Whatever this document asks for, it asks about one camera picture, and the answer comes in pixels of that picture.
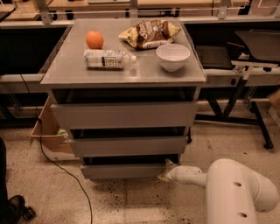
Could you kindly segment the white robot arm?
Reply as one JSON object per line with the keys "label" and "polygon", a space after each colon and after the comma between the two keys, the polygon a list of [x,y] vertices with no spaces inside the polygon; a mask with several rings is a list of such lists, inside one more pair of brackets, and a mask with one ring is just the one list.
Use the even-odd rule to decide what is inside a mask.
{"label": "white robot arm", "polygon": [[232,159],[218,159],[206,172],[167,160],[158,178],[205,188],[206,224],[258,224],[256,214],[269,212],[279,203],[271,180]]}

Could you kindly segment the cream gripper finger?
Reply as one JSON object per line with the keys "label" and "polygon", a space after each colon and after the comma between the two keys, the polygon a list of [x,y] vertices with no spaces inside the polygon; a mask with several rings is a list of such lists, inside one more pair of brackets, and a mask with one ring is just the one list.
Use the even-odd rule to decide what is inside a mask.
{"label": "cream gripper finger", "polygon": [[165,160],[165,168],[166,168],[167,171],[169,171],[169,170],[171,170],[171,169],[173,169],[173,168],[175,168],[177,166],[178,165],[173,163],[170,159],[166,159]]}

